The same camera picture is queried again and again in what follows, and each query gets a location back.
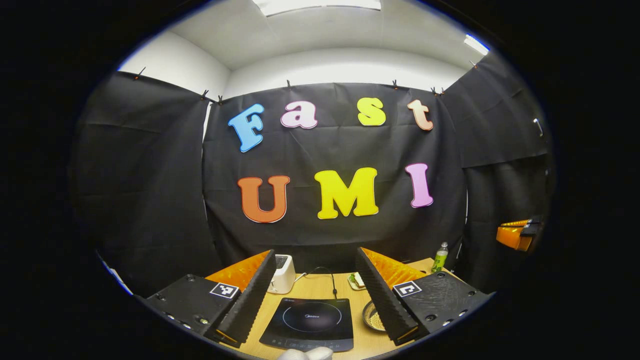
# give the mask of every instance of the bowl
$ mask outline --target bowl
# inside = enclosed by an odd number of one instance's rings
[[[385,327],[382,325],[378,310],[376,310],[373,301],[369,301],[367,305],[364,306],[364,310],[362,310],[362,320],[374,330],[385,331]]]

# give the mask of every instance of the white toaster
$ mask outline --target white toaster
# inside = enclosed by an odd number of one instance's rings
[[[296,269],[293,267],[291,255],[276,254],[276,272],[273,274],[267,292],[286,294],[293,288],[296,281]]]

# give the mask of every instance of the white wall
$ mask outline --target white wall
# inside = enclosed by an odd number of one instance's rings
[[[143,45],[120,66],[121,71],[142,73],[189,89],[207,97],[222,95],[230,71],[206,51],[171,31],[165,31]]]
[[[231,73],[224,97],[272,88],[317,83],[379,83],[438,92],[467,70],[399,51],[345,48],[294,53],[259,61]]]

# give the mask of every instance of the blue letter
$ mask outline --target blue letter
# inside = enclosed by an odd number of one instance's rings
[[[262,105],[254,104],[229,120],[228,125],[234,127],[240,138],[241,152],[251,150],[262,141],[262,135],[256,135],[253,129],[262,130],[262,120],[256,114],[261,114],[263,111],[264,107]]]

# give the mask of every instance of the ceiling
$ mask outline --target ceiling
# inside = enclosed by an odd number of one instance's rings
[[[442,60],[463,69],[483,56],[463,43],[465,31],[412,0],[381,0],[381,11],[326,7],[265,17],[252,0],[224,0],[169,30],[230,70],[300,51],[371,47]]]

